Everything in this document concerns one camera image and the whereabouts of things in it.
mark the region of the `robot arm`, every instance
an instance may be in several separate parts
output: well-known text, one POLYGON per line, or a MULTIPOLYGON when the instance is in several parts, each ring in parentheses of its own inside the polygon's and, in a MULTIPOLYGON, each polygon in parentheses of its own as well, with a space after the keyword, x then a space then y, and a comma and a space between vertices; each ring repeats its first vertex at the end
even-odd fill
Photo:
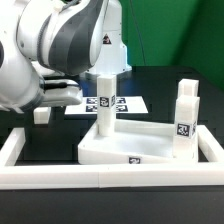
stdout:
POLYGON ((0 27, 0 109, 22 113, 37 106, 81 103, 77 83, 45 81, 31 62, 68 75, 92 67, 100 53, 107 4, 16 0, 10 21, 0 27))

